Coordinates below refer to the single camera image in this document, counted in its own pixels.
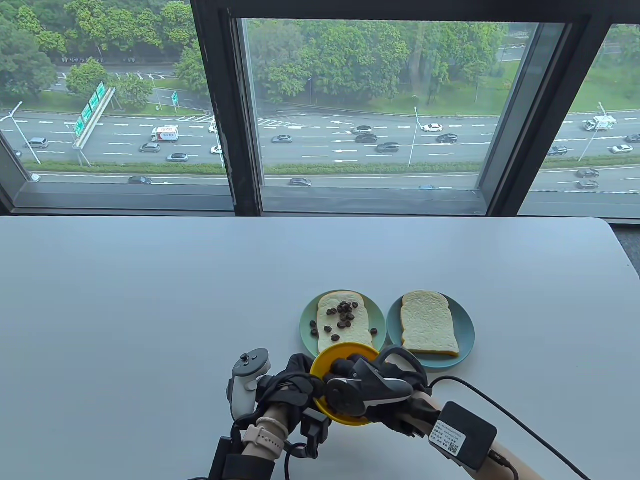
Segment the window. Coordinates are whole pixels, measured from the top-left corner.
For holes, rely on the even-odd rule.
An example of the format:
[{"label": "window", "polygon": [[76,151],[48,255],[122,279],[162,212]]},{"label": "window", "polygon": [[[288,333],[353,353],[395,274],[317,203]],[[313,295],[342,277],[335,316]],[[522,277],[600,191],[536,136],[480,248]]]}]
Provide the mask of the window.
[{"label": "window", "polygon": [[14,206],[232,210],[188,2],[9,2],[0,30]]},{"label": "window", "polygon": [[265,210],[418,214],[486,212],[479,175],[516,121],[514,85],[536,91],[562,30],[532,47],[531,23],[242,25]]},{"label": "window", "polygon": [[640,218],[640,28],[611,27],[520,209]]}]

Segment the blue plate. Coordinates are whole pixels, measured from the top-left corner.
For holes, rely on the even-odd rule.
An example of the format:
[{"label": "blue plate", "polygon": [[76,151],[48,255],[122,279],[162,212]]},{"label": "blue plate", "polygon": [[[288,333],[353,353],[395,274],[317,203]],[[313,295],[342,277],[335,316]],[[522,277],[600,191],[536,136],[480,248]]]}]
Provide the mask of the blue plate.
[{"label": "blue plate", "polygon": [[[302,312],[300,316],[300,337],[302,338],[302,343],[304,343],[307,351],[312,357],[318,356],[318,339],[317,337],[313,337],[311,335],[311,327],[309,326],[309,322],[311,320],[316,320],[317,311],[318,311],[318,302],[320,299],[332,292],[342,292],[345,290],[331,290],[330,292],[325,292],[317,297],[315,297],[307,307]],[[364,300],[364,306],[367,309],[367,313],[369,313],[369,328],[377,328],[378,334],[373,337],[373,348],[380,351],[383,349],[385,345],[385,341],[387,339],[387,322],[385,321],[385,316],[382,313],[382,310],[373,303],[369,297],[364,296],[362,293],[358,293],[362,299]]]},{"label": "blue plate", "polygon": [[[435,355],[432,353],[415,353],[415,357],[420,361],[423,367],[432,370],[444,370],[458,365],[464,360],[474,347],[476,342],[476,331],[474,324],[471,321],[471,317],[465,311],[460,304],[446,296],[441,294],[449,302],[449,310],[451,310],[451,316],[453,317],[453,331],[458,341],[458,347],[460,349],[459,356],[449,355]],[[387,315],[387,330],[389,332],[389,338],[394,345],[402,346],[402,321],[400,320],[400,309],[402,308],[402,297],[394,302]]]}]

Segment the bread slice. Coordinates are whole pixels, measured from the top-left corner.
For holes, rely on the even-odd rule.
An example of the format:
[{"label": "bread slice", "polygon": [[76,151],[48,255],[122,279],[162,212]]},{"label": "bread slice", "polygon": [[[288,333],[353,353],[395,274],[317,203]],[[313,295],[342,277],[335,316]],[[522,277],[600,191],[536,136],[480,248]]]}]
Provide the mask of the bread slice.
[{"label": "bread slice", "polygon": [[458,356],[449,302],[437,292],[418,290],[402,297],[402,345],[414,353]]},{"label": "bread slice", "polygon": [[[338,328],[340,314],[326,314],[329,308],[337,308],[342,301],[358,302],[358,308],[354,308],[351,312],[355,318],[351,320],[349,328]],[[327,333],[324,330],[325,326],[330,326],[331,332]],[[369,331],[369,313],[364,306],[364,299],[356,292],[333,292],[323,296],[318,302],[317,329],[318,352],[342,342],[359,342],[373,347],[371,332]],[[331,336],[335,333],[340,335],[340,340],[337,342],[331,340]]]}]

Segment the green road sign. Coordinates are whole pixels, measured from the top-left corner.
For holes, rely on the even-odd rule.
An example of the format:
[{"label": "green road sign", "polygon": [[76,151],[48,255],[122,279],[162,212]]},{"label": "green road sign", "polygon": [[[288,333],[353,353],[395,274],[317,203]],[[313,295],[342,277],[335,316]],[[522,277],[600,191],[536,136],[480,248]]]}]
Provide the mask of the green road sign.
[{"label": "green road sign", "polygon": [[97,93],[98,94],[98,98],[100,100],[102,100],[102,98],[104,97],[104,94],[106,93],[106,90],[104,88],[104,82],[100,82],[100,85],[98,85],[98,88],[95,91],[95,93]]},{"label": "green road sign", "polygon": [[74,130],[76,132],[76,136],[79,137],[84,130],[84,122],[82,121],[82,118],[78,118],[76,120],[76,124],[74,125]]},{"label": "green road sign", "polygon": [[89,119],[91,118],[91,115],[92,115],[91,107],[87,104],[84,106],[84,110],[82,110],[82,118],[85,123],[89,121]]},{"label": "green road sign", "polygon": [[89,99],[89,105],[91,106],[91,110],[95,111],[95,109],[98,107],[98,103],[100,103],[100,100],[98,99],[98,94],[94,93]]}]

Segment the glass pane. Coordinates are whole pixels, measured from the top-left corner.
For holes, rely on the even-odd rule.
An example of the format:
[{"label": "glass pane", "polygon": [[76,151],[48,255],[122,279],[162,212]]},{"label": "glass pane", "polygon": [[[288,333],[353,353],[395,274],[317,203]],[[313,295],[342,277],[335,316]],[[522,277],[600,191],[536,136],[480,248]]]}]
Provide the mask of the glass pane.
[{"label": "glass pane", "polygon": [[0,31],[0,128],[34,178],[228,184],[188,2],[3,2]]},{"label": "glass pane", "polygon": [[473,190],[536,24],[243,22],[264,185]]},{"label": "glass pane", "polygon": [[609,30],[521,214],[640,218],[639,47],[638,25]]}]

